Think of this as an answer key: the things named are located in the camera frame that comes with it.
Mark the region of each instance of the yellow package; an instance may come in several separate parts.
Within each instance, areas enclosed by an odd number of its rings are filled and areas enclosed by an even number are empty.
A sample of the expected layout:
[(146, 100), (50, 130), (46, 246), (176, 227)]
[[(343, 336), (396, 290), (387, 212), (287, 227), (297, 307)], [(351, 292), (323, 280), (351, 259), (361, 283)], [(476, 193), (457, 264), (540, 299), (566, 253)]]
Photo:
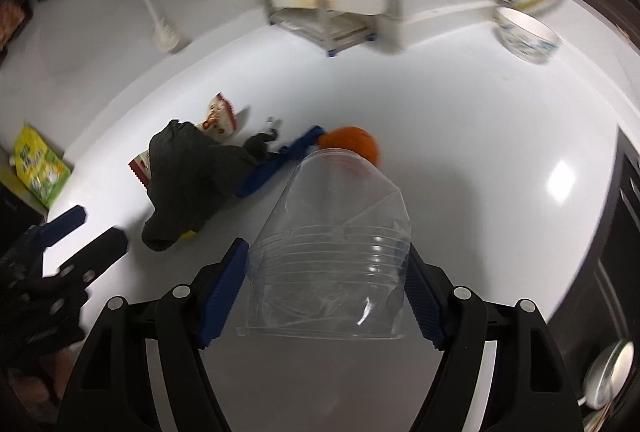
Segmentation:
[(15, 170), (18, 178), (46, 208), (51, 207), (71, 175), (69, 168), (28, 125), (22, 128), (15, 142)]

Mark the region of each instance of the stacked plastic cups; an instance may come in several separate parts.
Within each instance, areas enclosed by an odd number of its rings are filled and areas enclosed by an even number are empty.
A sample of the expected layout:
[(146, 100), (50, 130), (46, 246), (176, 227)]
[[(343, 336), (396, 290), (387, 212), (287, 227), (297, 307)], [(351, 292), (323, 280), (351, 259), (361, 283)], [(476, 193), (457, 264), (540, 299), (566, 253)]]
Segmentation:
[(300, 163), (249, 251), (244, 332), (398, 338), (411, 241), (402, 194), (354, 152)]

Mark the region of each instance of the snack bag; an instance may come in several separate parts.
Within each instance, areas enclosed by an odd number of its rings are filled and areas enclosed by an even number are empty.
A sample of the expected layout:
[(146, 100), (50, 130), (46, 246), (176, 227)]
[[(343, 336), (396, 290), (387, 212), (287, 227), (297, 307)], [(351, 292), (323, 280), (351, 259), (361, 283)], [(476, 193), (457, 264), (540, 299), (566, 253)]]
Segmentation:
[[(231, 136), (238, 128), (236, 114), (229, 101), (218, 93), (209, 102), (207, 118), (196, 127), (210, 138), (220, 142)], [(151, 164), (149, 151), (141, 152), (129, 162), (129, 168), (145, 187), (151, 181)]]
[(71, 175), (69, 168), (28, 125), (15, 142), (15, 169), (20, 181), (46, 208), (51, 207)]

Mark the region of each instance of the patterned bowl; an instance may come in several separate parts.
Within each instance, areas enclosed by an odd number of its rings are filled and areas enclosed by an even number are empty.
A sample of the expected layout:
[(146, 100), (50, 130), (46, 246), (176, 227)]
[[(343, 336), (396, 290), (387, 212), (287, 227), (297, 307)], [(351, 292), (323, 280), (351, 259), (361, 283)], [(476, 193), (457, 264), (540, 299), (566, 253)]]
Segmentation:
[(505, 48), (528, 62), (545, 63), (560, 45), (556, 32), (519, 10), (499, 6), (495, 22)]

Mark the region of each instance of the cleaning brush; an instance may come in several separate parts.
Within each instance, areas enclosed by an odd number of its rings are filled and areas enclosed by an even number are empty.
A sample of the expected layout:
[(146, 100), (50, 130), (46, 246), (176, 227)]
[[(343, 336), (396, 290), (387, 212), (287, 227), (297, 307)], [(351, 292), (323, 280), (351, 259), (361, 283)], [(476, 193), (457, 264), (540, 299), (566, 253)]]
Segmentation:
[(154, 22), (154, 41), (158, 50), (165, 53), (176, 51), (180, 44), (180, 35), (177, 30), (166, 20), (162, 18), (156, 10), (151, 0), (143, 0), (149, 15)]

